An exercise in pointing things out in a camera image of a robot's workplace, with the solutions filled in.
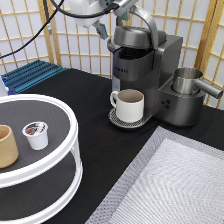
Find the coffee machine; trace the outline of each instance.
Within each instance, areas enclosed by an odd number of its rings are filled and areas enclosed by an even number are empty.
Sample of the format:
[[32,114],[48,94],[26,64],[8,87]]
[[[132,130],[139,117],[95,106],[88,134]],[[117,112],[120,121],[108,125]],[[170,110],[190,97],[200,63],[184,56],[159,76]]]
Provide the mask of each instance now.
[[194,125],[199,119],[206,93],[199,90],[191,95],[181,94],[172,88],[183,38],[158,31],[152,16],[138,6],[134,5],[130,13],[140,17],[147,28],[125,27],[117,18],[115,34],[108,41],[108,49],[113,53],[112,89],[142,92],[145,116],[140,123],[124,124],[115,118],[112,110],[110,121],[127,129],[141,127],[151,117],[178,127]]

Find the black cable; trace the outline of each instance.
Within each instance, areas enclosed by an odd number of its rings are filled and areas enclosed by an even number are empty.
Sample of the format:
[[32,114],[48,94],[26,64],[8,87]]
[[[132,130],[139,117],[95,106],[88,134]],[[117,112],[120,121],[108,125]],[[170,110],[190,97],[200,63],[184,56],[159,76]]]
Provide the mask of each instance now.
[[51,0],[52,4],[54,5],[54,7],[56,8],[55,12],[51,15],[51,17],[47,20],[47,22],[42,26],[42,28],[37,32],[37,34],[32,38],[30,39],[26,44],[24,44],[21,48],[19,48],[18,50],[12,52],[12,53],[9,53],[9,54],[6,54],[6,55],[3,55],[3,56],[0,56],[0,59],[2,58],[5,58],[5,57],[8,57],[12,54],[16,54],[18,53],[19,51],[23,50],[27,45],[29,45],[33,40],[35,40],[39,34],[43,31],[43,29],[47,26],[47,24],[54,18],[55,14],[60,11],[61,13],[65,14],[66,16],[70,16],[70,17],[73,17],[73,18],[82,18],[82,19],[88,19],[88,18],[95,18],[95,17],[99,17],[99,16],[102,16],[102,15],[105,15],[105,14],[108,14],[110,13],[111,11],[113,10],[116,10],[119,8],[119,5],[118,4],[115,4],[115,3],[112,3],[111,5],[109,5],[106,9],[104,9],[102,12],[99,12],[99,13],[96,13],[96,14],[92,14],[92,15],[76,15],[76,14],[72,14],[72,13],[69,13],[69,12],[66,12],[64,10],[62,10],[60,7],[62,6],[64,0],[61,0],[61,2],[59,3],[59,5],[57,5],[54,0]]
[[[63,4],[64,0],[61,0],[60,4],[58,5],[59,7]],[[47,20],[47,22],[42,26],[42,28],[37,32],[37,34],[32,38],[30,39],[26,44],[24,44],[21,48],[19,48],[18,50],[12,52],[12,53],[9,53],[9,54],[6,54],[6,55],[3,55],[3,56],[0,56],[0,59],[2,58],[5,58],[5,57],[8,57],[12,54],[16,54],[18,53],[19,51],[21,51],[22,49],[24,49],[28,44],[30,44],[34,39],[36,39],[39,34],[43,31],[43,29],[47,26],[47,24],[54,18],[55,14],[58,12],[58,10],[56,9],[55,12],[51,15],[51,17]]]
[[104,9],[102,12],[98,12],[98,13],[91,14],[91,15],[77,15],[77,14],[73,14],[73,13],[64,11],[63,9],[60,8],[59,5],[57,5],[55,3],[54,0],[51,0],[51,3],[54,5],[54,7],[59,12],[63,13],[64,15],[70,16],[70,17],[73,17],[73,18],[78,18],[78,19],[91,19],[91,18],[99,17],[99,16],[102,16],[102,15],[108,14],[111,11],[114,11],[114,10],[116,10],[120,7],[118,4],[112,3],[106,9]]

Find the coffee pod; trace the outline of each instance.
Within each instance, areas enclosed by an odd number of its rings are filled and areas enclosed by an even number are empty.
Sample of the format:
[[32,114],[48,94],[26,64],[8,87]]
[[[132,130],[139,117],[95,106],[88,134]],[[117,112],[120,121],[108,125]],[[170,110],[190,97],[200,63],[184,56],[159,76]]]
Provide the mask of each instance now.
[[19,152],[12,129],[6,125],[0,125],[0,168],[13,164],[18,155]]
[[22,132],[27,137],[32,149],[41,150],[48,145],[47,129],[46,123],[37,121],[26,125]]

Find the mug handle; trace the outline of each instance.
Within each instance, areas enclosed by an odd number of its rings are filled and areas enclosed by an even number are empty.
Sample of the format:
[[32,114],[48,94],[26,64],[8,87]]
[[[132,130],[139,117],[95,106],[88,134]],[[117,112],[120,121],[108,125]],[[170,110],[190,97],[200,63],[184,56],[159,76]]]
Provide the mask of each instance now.
[[117,107],[117,105],[115,104],[115,102],[114,102],[114,95],[118,95],[118,91],[113,91],[111,94],[110,94],[110,102],[111,102],[111,104],[112,104],[112,106],[113,107]]

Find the blue crate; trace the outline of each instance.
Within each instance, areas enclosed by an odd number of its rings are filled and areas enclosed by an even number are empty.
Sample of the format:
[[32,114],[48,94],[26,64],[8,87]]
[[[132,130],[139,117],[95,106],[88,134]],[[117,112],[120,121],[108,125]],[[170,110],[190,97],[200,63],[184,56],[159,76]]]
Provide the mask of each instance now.
[[21,93],[65,70],[67,68],[36,60],[3,75],[2,79],[7,87],[15,90],[15,93]]

